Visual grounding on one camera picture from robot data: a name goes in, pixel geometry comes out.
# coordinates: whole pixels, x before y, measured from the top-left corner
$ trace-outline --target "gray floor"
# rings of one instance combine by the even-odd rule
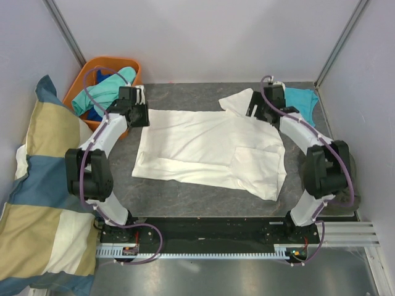
[[[99,268],[92,296],[378,295],[363,251],[323,249],[305,267],[272,260],[172,260]]]
[[[314,89],[313,83],[287,83],[288,87]],[[218,100],[246,88],[259,90],[258,83],[148,84],[149,107],[162,110],[221,111]],[[320,107],[315,106],[316,129],[328,136]],[[277,202],[262,200],[247,191],[132,178],[141,129],[132,129],[118,141],[109,160],[114,192],[135,216],[284,216],[298,202],[301,180],[297,170],[299,148],[281,135],[285,146],[287,177]]]

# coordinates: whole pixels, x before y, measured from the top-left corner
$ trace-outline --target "striped pillow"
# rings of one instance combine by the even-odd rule
[[[49,76],[37,84],[36,96],[0,219],[0,295],[26,286],[89,295],[98,234],[93,214],[67,191],[64,155],[92,132],[58,100]]]

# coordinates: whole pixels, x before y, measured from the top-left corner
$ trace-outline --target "teal cloth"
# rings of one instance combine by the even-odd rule
[[[132,84],[136,78],[136,71],[132,67],[122,68],[119,70],[119,74],[125,77],[130,84]],[[93,99],[99,103],[101,107],[107,109],[114,100],[118,99],[119,87],[124,85],[125,82],[121,77],[118,75],[111,75],[99,84],[88,86],[87,88]],[[92,104],[91,100],[86,95],[85,90],[82,90],[77,97],[73,99],[72,106],[75,114],[78,116],[83,115],[92,107],[94,107],[100,117],[104,116],[103,111]]]
[[[310,89],[285,88],[286,106],[297,108],[304,120],[311,126],[315,126],[313,122],[313,109],[317,102],[317,95]]]

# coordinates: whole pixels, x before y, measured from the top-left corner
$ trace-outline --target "orange laundry basket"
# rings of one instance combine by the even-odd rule
[[[143,83],[143,81],[141,80],[141,66],[139,63],[137,63],[137,61],[132,60],[132,59],[126,59],[123,57],[95,57],[94,59],[91,59],[89,62],[87,62],[84,65],[84,67],[81,69],[81,72],[78,74],[72,87],[67,92],[67,94],[63,100],[63,104],[65,104],[67,107],[69,107],[71,110],[73,110],[72,100],[84,88],[83,87],[83,79],[84,79],[85,73],[93,68],[98,68],[98,67],[106,67],[106,68],[113,69],[115,71],[119,71],[124,67],[132,67],[136,71],[136,78],[133,81],[132,85],[133,86],[140,85]],[[101,70],[101,71],[102,71],[103,75],[113,74],[112,72],[107,71],[107,70]],[[95,82],[96,82],[96,71],[92,71],[86,78],[86,86],[92,86],[95,84]],[[80,118],[89,126],[89,128],[92,131],[95,131],[96,128],[99,127],[100,121],[86,120],[87,116],[88,116],[88,113],[85,112],[83,115],[80,116]],[[125,131],[119,138],[123,139],[127,135],[128,135],[128,131]]]

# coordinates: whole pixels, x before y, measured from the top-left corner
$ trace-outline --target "gray wall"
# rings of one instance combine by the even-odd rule
[[[313,81],[358,0],[56,0],[87,59],[134,57],[144,82]]]
[[[320,90],[331,129],[358,169],[363,216],[395,277],[395,2],[370,1]]]
[[[50,74],[63,98],[79,66],[42,0],[0,0],[0,209],[12,185],[35,86]]]

